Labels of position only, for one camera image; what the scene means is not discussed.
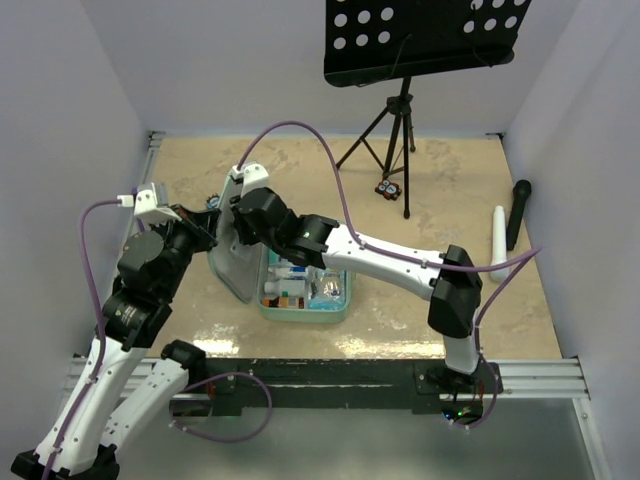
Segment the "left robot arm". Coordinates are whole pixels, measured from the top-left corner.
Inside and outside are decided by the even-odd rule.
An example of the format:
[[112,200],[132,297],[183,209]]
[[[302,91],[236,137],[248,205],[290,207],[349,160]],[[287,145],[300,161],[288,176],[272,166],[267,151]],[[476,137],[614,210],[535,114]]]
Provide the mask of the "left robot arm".
[[117,263],[111,295],[97,306],[96,335],[84,370],[40,444],[11,465],[23,479],[114,479],[119,457],[160,407],[207,380],[205,354],[175,341],[127,398],[131,374],[172,313],[171,303],[194,255],[216,246],[219,211],[159,208],[131,235]]

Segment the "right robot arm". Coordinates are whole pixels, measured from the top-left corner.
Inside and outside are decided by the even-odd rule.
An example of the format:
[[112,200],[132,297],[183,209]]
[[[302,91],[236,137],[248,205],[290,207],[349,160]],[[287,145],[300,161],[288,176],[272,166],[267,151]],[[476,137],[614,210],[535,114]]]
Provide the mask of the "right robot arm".
[[465,249],[413,250],[353,233],[344,222],[296,215],[270,188],[232,204],[242,243],[261,243],[298,266],[353,272],[402,288],[429,303],[428,325],[443,336],[445,379],[459,393],[481,380],[475,321],[482,280]]

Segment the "white plastic bottle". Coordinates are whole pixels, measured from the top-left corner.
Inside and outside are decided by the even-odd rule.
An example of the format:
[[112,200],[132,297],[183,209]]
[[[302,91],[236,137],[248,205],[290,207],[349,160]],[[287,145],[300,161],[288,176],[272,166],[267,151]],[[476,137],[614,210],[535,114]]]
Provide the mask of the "white plastic bottle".
[[280,279],[264,284],[264,293],[267,295],[300,297],[305,291],[306,282],[300,279]]

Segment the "amber medicine bottle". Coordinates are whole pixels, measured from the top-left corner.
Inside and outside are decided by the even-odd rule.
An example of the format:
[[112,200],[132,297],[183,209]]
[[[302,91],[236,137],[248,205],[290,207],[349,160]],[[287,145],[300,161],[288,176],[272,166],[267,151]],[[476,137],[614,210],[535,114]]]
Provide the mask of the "amber medicine bottle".
[[275,298],[264,298],[262,304],[266,308],[279,309],[304,309],[305,302],[301,297],[279,296]]

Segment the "mint green medicine case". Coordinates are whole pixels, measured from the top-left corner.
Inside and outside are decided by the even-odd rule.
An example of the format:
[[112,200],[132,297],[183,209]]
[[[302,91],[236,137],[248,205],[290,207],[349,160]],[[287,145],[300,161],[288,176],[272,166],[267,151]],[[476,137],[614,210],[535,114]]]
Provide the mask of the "mint green medicine case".
[[353,276],[347,275],[346,305],[337,311],[312,310],[308,306],[310,298],[310,283],[314,277],[314,267],[305,267],[309,274],[304,280],[306,291],[303,296],[304,309],[266,308],[264,298],[279,296],[264,293],[264,284],[268,281],[280,280],[274,275],[276,267],[296,266],[284,257],[268,249],[261,243],[247,246],[240,243],[233,226],[232,206],[239,200],[241,185],[231,178],[231,169],[226,175],[219,206],[221,215],[217,225],[218,245],[208,254],[210,268],[229,290],[242,302],[258,305],[261,315],[271,321],[307,323],[307,324],[336,324],[346,319],[349,310]]

